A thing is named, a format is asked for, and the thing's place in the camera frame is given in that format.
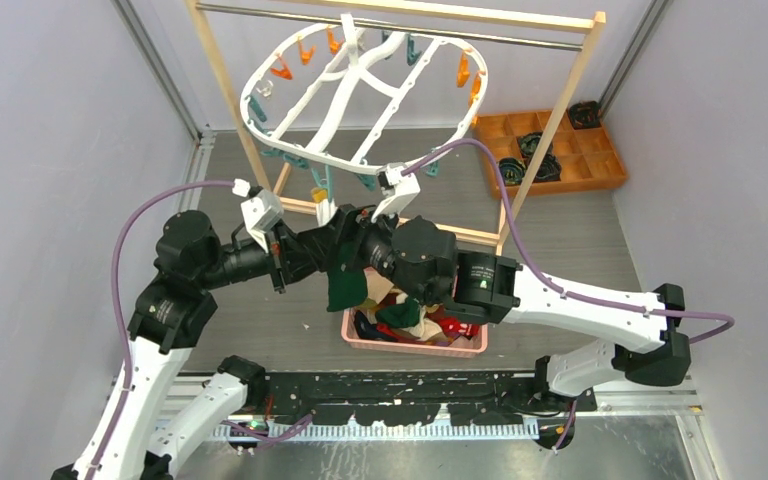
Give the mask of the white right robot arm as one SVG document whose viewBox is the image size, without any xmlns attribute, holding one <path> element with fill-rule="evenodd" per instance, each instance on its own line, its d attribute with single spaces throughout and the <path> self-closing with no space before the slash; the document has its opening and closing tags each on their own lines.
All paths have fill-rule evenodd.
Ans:
<svg viewBox="0 0 768 480">
<path fill-rule="evenodd" d="M 340 250 L 329 275 L 330 308 L 356 309 L 386 339 L 438 344 L 489 323 L 590 335 L 590 344 L 536 362 L 530 392 L 544 410 L 618 379 L 674 386 L 689 369 L 677 286 L 633 293 L 552 277 L 530 263 L 460 250 L 453 233 L 419 217 L 397 225 L 326 201 L 316 217 L 334 229 Z"/>
</svg>

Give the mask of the green sock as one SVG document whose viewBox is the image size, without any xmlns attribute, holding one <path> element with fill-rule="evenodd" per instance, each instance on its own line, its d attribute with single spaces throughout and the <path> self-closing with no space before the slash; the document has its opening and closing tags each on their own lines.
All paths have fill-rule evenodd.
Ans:
<svg viewBox="0 0 768 480">
<path fill-rule="evenodd" d="M 420 323 L 421 317 L 421 304 L 413 298 L 383 307 L 375 313 L 378 323 L 397 329 L 415 327 Z"/>
<path fill-rule="evenodd" d="M 337 205 L 324 187 L 313 188 L 311 196 L 315 204 L 317 225 L 323 227 L 336 217 Z M 337 256 L 326 271 L 328 282 L 326 310 L 331 313 L 355 308 L 362 304 L 368 295 L 367 281 L 364 279 L 363 271 L 349 268 L 353 255 L 351 242 L 338 240 L 334 244 L 337 246 Z"/>
</svg>

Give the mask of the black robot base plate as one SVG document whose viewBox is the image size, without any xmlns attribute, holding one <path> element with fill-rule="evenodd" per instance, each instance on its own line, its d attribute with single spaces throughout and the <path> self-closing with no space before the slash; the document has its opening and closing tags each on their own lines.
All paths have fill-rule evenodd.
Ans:
<svg viewBox="0 0 768 480">
<path fill-rule="evenodd" d="M 428 425 L 447 413 L 456 426 L 472 426 L 568 411 L 569 400 L 535 391 L 528 370 L 269 372 L 236 413 L 288 424 L 310 414 L 316 426 Z"/>
</svg>

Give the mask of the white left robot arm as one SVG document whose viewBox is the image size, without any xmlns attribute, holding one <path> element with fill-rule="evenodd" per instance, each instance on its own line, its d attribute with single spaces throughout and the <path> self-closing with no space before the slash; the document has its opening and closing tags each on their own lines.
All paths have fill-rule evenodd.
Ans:
<svg viewBox="0 0 768 480">
<path fill-rule="evenodd" d="M 339 216 L 295 233 L 273 224 L 261 246 L 249 238 L 222 244 L 208 215 L 170 217 L 156 244 L 156 276 L 138 295 L 129 320 L 119 316 L 126 356 L 102 418 L 82 454 L 55 479 L 173 479 L 233 412 L 258 412 L 267 398 L 262 366 L 226 357 L 206 389 L 163 427 L 163 404 L 218 309 L 213 290 L 259 277 L 276 289 L 321 268 L 336 241 Z"/>
</svg>

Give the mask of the beige brown block sock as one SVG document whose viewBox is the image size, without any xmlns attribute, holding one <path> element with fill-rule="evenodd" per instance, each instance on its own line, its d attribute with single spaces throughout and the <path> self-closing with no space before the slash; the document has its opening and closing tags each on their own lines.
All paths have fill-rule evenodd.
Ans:
<svg viewBox="0 0 768 480">
<path fill-rule="evenodd" d="M 364 275 L 367 281 L 368 295 L 361 306 L 365 310 L 368 322 L 376 331 L 398 342 L 411 344 L 445 344 L 447 342 L 447 337 L 441 327 L 429 317 L 428 308 L 423 305 L 421 305 L 420 323 L 415 327 L 397 329 L 378 323 L 375 318 L 375 313 L 378 310 L 394 303 L 403 303 L 406 298 L 413 297 L 372 269 L 366 269 Z"/>
</svg>

